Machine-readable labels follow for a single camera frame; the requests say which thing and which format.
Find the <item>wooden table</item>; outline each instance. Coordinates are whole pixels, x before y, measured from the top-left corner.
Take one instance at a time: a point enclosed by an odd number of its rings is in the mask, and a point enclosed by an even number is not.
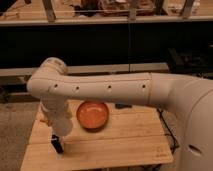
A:
[[[64,138],[64,154],[52,145],[51,128],[40,122],[39,110],[22,163],[22,171],[58,171],[137,166],[172,162],[169,145],[155,109],[133,106],[115,109],[99,132],[87,132],[76,120],[81,101],[70,101],[73,131]]]

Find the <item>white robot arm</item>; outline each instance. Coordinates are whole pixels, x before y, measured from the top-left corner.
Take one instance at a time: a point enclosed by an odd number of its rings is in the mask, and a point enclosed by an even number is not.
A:
[[[48,58],[33,74],[28,91],[41,99],[42,111],[53,132],[66,136],[72,129],[67,99],[87,99],[165,109],[181,123],[178,171],[213,168],[213,81],[196,77],[137,73],[110,76],[67,76],[58,58]]]

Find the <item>orange bowl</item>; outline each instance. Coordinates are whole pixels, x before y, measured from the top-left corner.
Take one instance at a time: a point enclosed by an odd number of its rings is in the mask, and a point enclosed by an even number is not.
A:
[[[105,103],[85,101],[78,107],[76,117],[82,127],[97,129],[107,122],[109,109]]]

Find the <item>black cable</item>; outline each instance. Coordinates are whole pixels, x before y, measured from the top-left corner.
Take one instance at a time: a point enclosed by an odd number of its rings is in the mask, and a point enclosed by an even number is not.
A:
[[[131,60],[131,51],[132,51],[132,37],[131,37],[131,23],[128,22],[128,70],[129,70],[129,73],[130,73],[130,60]]]
[[[157,109],[158,113],[159,113],[159,117],[162,120],[163,124],[165,125],[166,129],[168,130],[169,134],[165,134],[165,136],[170,136],[173,140],[173,146],[170,147],[172,154],[174,154],[175,150],[177,148],[179,148],[179,143],[177,141],[177,139],[175,138],[174,134],[172,133],[171,129],[169,128],[168,124],[166,123],[164,117],[163,117],[163,110]]]

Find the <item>concrete floor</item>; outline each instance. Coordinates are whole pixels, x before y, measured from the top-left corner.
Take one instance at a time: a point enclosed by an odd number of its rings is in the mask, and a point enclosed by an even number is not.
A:
[[[20,170],[38,105],[38,102],[0,104],[0,171]],[[175,116],[166,112],[164,116],[169,127],[178,135]],[[172,164],[163,165],[161,171],[174,171],[175,165],[176,159]],[[142,167],[110,169],[127,170],[144,171]]]

